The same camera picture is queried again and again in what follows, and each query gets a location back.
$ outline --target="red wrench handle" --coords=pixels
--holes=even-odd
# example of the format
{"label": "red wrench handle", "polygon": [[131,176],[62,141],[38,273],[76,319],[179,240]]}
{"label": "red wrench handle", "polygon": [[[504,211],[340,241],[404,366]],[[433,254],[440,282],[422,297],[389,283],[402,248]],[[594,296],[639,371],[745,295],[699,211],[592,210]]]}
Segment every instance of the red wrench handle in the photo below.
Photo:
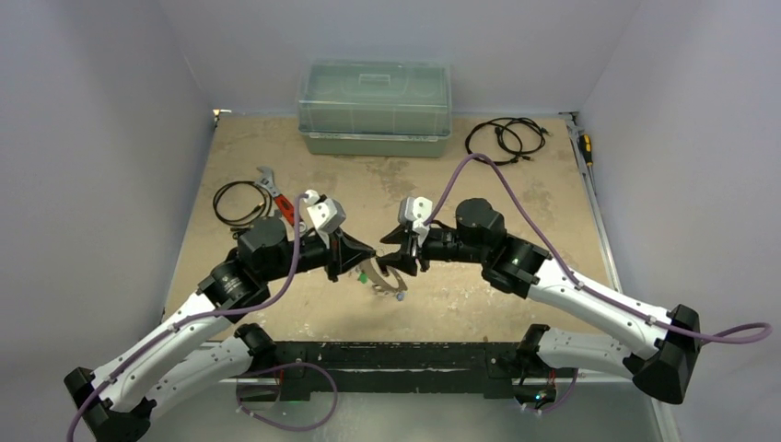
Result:
{"label": "red wrench handle", "polygon": [[279,211],[282,212],[282,216],[285,217],[287,223],[290,224],[291,227],[297,228],[296,220],[293,219],[295,212],[290,200],[284,195],[279,195],[274,197],[274,202],[276,203],[276,206],[279,207]]}

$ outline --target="coiled black cable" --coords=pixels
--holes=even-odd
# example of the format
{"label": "coiled black cable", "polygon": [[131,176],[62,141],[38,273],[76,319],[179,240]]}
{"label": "coiled black cable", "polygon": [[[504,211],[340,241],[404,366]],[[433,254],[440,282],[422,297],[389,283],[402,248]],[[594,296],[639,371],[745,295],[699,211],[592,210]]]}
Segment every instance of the coiled black cable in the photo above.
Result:
{"label": "coiled black cable", "polygon": [[[231,219],[221,215],[218,208],[220,200],[227,191],[241,184],[248,185],[254,190],[258,191],[258,193],[261,195],[262,201],[254,208],[252,208],[248,214],[239,218]],[[215,192],[214,198],[212,198],[212,208],[215,210],[215,216],[217,219],[222,221],[223,224],[236,228],[248,227],[250,224],[252,224],[252,221],[258,219],[259,217],[268,216],[271,213],[271,206],[271,194],[264,188],[255,185],[254,181],[231,181],[228,184],[220,187],[217,192]]]}
{"label": "coiled black cable", "polygon": [[[509,126],[512,126],[513,124],[522,124],[529,129],[531,129],[532,132],[540,136],[540,143],[537,145],[537,147],[531,149],[531,150],[523,150],[523,141],[520,140],[520,136],[515,133],[512,129],[509,128]],[[504,166],[506,164],[515,164],[519,162],[521,159],[524,160],[531,160],[530,155],[534,152],[537,152],[538,150],[545,147],[545,136],[550,136],[551,133],[548,132],[547,129],[537,124],[536,121],[529,119],[529,118],[513,118],[513,117],[502,117],[502,118],[494,118],[493,120],[489,120],[487,122],[481,122],[480,124],[474,126],[472,128],[472,131],[469,132],[469,135],[467,135],[466,139],[464,140],[464,147],[466,147],[466,151],[468,154],[472,153],[472,149],[469,147],[469,143],[472,140],[472,136],[477,134],[478,131],[483,129],[485,126],[494,126],[494,134],[496,134],[496,142],[499,144],[499,147],[501,147],[502,150],[509,153],[513,157],[511,159],[508,159],[506,161],[495,161],[494,164],[497,166]],[[512,134],[516,140],[518,140],[518,150],[512,150],[505,144],[505,132],[509,132]],[[485,161],[483,161],[481,158],[475,158],[477,161],[480,161],[481,163],[485,164]]]}

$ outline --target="screwdriver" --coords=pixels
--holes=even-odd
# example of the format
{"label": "screwdriver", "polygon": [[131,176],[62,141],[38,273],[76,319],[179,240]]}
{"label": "screwdriver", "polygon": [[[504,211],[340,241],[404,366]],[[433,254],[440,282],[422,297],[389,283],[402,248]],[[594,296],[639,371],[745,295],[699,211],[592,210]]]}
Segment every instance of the screwdriver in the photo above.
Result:
{"label": "screwdriver", "polygon": [[594,171],[591,167],[594,165],[593,159],[591,159],[591,138],[588,135],[582,134],[577,139],[577,148],[580,150],[580,155],[583,156],[583,161],[586,162],[586,169],[589,171],[589,178],[591,179],[591,187],[594,186]]}

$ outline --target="stained wooden surface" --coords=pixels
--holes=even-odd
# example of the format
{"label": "stained wooden surface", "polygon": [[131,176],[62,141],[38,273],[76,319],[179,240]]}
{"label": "stained wooden surface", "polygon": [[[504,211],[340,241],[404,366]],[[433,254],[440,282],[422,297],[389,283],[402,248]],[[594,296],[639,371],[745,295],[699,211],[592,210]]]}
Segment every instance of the stained wooden surface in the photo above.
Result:
{"label": "stained wooden surface", "polygon": [[[436,202],[465,155],[464,137],[483,120],[456,119],[445,155],[422,159],[313,156],[297,132],[295,118],[222,119],[181,247],[166,314],[175,311],[235,246],[228,228],[212,211],[212,196],[223,184],[255,180],[256,168],[269,166],[274,169],[277,186],[291,200],[306,189],[327,193],[347,212],[343,224],[346,232],[380,251],[392,251],[379,244],[379,239],[396,226],[400,200],[425,196]],[[534,154],[533,161],[501,169],[532,219],[569,265],[607,284],[597,230],[565,122],[538,122],[554,135],[547,146]],[[519,127],[518,132],[527,145],[537,144],[536,135],[530,131]],[[472,149],[496,159],[507,157],[487,129],[472,139]],[[461,173],[438,218],[454,224],[458,203],[477,196],[505,215],[509,232],[542,244],[524,223],[494,172],[476,162]],[[256,192],[237,188],[224,198],[221,209],[225,215],[238,216],[257,203]],[[564,312],[495,291],[483,281],[476,264],[432,262],[428,273],[405,280],[409,291],[399,302],[394,297],[375,295],[370,285],[358,282],[354,274],[346,274],[334,284],[322,270],[303,273],[296,276],[278,303],[248,315],[243,322],[260,323],[276,340],[517,341],[532,323],[573,332],[594,331]],[[271,282],[272,293],[281,285],[282,281]],[[224,339],[229,333],[215,339]]]}

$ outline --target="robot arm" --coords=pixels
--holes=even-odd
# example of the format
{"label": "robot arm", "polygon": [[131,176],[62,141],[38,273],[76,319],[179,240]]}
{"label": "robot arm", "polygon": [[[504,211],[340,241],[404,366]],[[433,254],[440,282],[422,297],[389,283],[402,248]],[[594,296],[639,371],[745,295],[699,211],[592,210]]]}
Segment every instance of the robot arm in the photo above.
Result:
{"label": "robot arm", "polygon": [[[519,363],[537,372],[580,367],[630,378],[646,394],[681,403],[701,343],[694,338],[646,323],[609,303],[581,291],[551,254],[507,233],[504,217],[484,199],[465,200],[456,209],[456,227],[425,226],[431,202],[407,198],[399,211],[400,224],[381,242],[401,248],[377,259],[380,270],[393,267],[417,275],[430,261],[472,262],[493,288],[560,308],[607,334],[584,335],[532,325],[520,348]],[[658,321],[699,332],[699,318],[686,306],[673,310],[640,302],[575,273],[583,284]]]}
{"label": "robot arm", "polygon": [[[297,273],[324,268],[335,282],[338,275],[375,256],[375,251],[341,230],[345,220],[341,205],[314,191],[308,191],[308,196],[317,235],[300,239]],[[272,366],[274,342],[257,324],[239,327],[211,353],[195,350],[243,317],[210,313],[256,307],[270,298],[267,283],[287,276],[293,248],[281,220],[256,220],[170,318],[109,363],[94,370],[73,370],[64,383],[77,407],[109,381],[83,414],[95,438],[99,442],[138,440],[151,420],[195,392],[251,366]],[[199,318],[179,325],[195,315]],[[132,364],[111,376],[140,349],[143,353]]]}

